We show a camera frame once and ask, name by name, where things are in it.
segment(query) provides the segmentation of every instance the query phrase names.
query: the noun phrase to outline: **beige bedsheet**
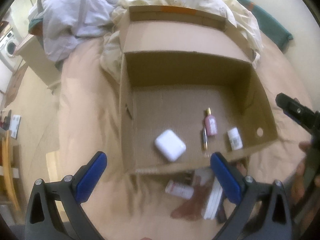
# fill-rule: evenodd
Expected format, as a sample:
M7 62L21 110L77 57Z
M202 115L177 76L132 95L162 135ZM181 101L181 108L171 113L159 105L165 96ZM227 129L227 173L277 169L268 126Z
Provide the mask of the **beige bedsheet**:
M311 107L309 96L277 46L262 34L264 50L257 68L276 119L280 140L250 158L249 173L257 181L284 180L303 154L300 140L308 134L276 107L284 92ZM83 208L105 239L212 239L215 220L173 220L170 213L183 200L164 193L166 176L123 173L118 118L119 85L100 67L102 38L79 45L64 62L61 80L58 174L74 174L96 151L108 156L108 166Z

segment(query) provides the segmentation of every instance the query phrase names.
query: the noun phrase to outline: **cardboard box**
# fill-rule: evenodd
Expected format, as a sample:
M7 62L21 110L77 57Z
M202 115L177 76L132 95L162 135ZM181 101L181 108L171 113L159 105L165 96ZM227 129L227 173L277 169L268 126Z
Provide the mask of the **cardboard box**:
M127 171L161 174L206 167L213 152L236 160L277 139L267 96L252 67L254 52L225 18L189 8L133 6L119 28L124 53L120 135ZM218 134L208 138L204 153L201 130L208 107ZM236 151L227 136L233 127L244 145ZM174 163L154 145L166 129L187 146Z

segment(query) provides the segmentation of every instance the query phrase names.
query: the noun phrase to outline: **white duvet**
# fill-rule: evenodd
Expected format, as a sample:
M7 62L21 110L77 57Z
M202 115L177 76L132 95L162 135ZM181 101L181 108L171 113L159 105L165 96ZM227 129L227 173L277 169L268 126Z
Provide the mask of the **white duvet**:
M44 51L52 61L65 59L90 37L104 36L102 67L119 81L121 51L113 32L132 5L172 5L203 10L226 17L256 51L257 66L263 48L253 14L236 0L38 0L29 20L43 18Z

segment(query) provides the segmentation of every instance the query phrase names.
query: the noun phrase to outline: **wooden chair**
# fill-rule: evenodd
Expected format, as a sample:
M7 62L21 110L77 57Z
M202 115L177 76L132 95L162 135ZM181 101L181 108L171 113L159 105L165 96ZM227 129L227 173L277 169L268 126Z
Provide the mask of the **wooden chair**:
M2 137L2 173L4 176L4 186L7 192L9 201L12 203L16 211L21 211L16 192L13 186L13 174L15 178L19 177L18 169L11 167L11 145L10 145L10 131L5 132L5 136Z

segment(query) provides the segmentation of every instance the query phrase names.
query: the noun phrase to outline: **pink bottle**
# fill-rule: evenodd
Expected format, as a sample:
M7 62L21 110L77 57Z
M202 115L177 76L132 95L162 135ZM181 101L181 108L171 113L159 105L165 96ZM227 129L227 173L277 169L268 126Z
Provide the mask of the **pink bottle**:
M207 113L207 117L204 119L204 125L207 131L207 136L216 135L217 134L216 119L211 115L210 108L206 110L206 113Z

